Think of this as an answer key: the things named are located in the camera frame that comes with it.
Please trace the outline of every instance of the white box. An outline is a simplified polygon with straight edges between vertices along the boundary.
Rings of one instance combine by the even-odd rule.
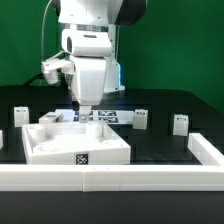
[[[187,136],[189,120],[187,115],[175,114],[173,124],[173,135]]]
[[[0,130],[0,149],[3,147],[3,135],[2,135],[2,130]]]
[[[135,110],[133,118],[133,129],[146,130],[148,120],[148,111],[143,109]]]
[[[22,138],[28,164],[130,164],[130,146],[103,122],[24,125]]]
[[[63,119],[62,113],[48,112],[43,117],[39,118],[39,123],[40,124],[56,123],[61,122],[62,119]]]
[[[22,127],[23,124],[29,124],[28,107],[14,107],[14,125]]]

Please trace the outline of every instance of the black cable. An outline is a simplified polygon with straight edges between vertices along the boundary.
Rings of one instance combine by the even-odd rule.
[[[35,81],[37,79],[43,79],[43,78],[44,78],[43,73],[39,73],[39,74],[35,75],[33,78],[26,81],[25,83],[23,83],[23,86],[29,86],[33,81]]]

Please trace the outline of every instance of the cable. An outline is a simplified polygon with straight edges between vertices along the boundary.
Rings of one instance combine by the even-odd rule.
[[[119,48],[119,40],[120,40],[120,27],[118,26],[118,28],[117,28],[117,37],[116,37],[116,49],[115,49],[115,59],[116,59],[116,61],[117,61],[117,55],[118,55],[118,48]]]
[[[59,51],[57,54],[55,54],[54,56],[50,57],[49,59],[54,59],[54,58],[60,56],[63,53],[65,53],[65,51]]]
[[[42,22],[42,31],[41,31],[41,62],[44,61],[44,35],[45,35],[45,23],[46,23],[46,17],[48,9],[51,5],[53,0],[50,0],[45,8],[44,16],[43,16],[43,22]]]
[[[35,75],[33,78],[29,79],[28,81],[26,81],[25,83],[23,83],[23,86],[29,86],[33,81],[37,80],[37,79],[43,79],[44,75],[42,73],[39,73],[37,75]]]

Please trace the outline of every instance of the qr code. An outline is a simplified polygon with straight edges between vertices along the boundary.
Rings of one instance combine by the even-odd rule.
[[[98,116],[117,116],[116,111],[109,111],[109,110],[105,110],[105,111],[98,111]]]
[[[99,117],[99,120],[109,124],[118,123],[118,119],[116,117]]]
[[[89,163],[88,154],[77,154],[76,155],[76,165],[87,165]]]

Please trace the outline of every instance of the black table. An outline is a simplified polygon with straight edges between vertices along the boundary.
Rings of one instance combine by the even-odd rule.
[[[3,164],[25,164],[21,128],[13,108],[28,106],[31,123],[55,109],[72,109],[67,88],[0,87]],[[93,109],[149,111],[147,130],[111,127],[132,147],[132,164],[200,164],[187,149],[187,137],[173,136],[174,114],[190,118],[189,131],[200,132],[224,150],[224,116],[191,93],[127,90],[109,94]],[[223,192],[0,192],[2,223],[223,223]]]

